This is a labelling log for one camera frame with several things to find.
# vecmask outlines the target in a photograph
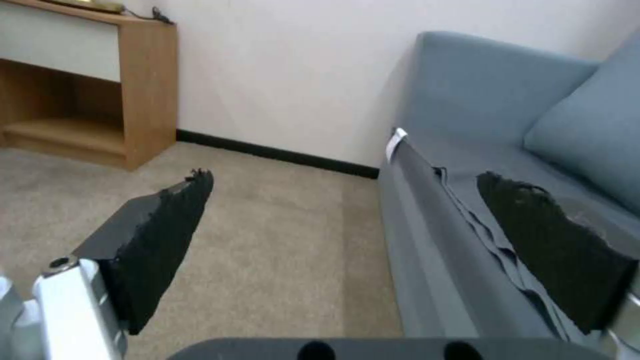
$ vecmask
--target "cabinet top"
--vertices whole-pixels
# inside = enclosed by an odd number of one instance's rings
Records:
[[[88,20],[106,22],[108,24],[125,25],[125,24],[156,24],[164,25],[162,22],[154,20],[138,19],[137,17],[128,15],[118,15],[114,13],[103,13],[71,6],[58,5],[54,3],[46,3],[41,0],[0,0],[7,3],[29,6],[32,8],[47,10],[50,12],[62,13],[65,15],[81,17]]]

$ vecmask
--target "white wall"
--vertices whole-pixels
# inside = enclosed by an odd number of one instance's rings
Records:
[[[640,0],[151,1],[179,26],[181,129],[373,167],[418,32],[602,59],[640,25]]]

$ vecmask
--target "gray couch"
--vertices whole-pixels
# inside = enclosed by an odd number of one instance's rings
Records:
[[[415,62],[397,122],[408,136],[379,178],[405,335],[594,344],[599,334],[571,329],[526,268],[501,258],[499,250],[509,245],[474,179],[491,170],[540,185],[568,216],[615,235],[616,249],[640,254],[629,236],[640,234],[640,221],[624,199],[526,149],[524,138],[537,121],[575,94],[600,64],[445,32],[421,34]]]

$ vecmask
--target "beige carpet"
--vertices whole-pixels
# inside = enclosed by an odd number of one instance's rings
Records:
[[[127,199],[197,167],[214,195],[128,359],[230,336],[401,335],[375,181],[197,145],[135,172],[0,149],[0,266],[29,294]]]

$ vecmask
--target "couch cushion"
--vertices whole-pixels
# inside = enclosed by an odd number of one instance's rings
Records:
[[[640,31],[542,116],[524,146],[640,215]]]

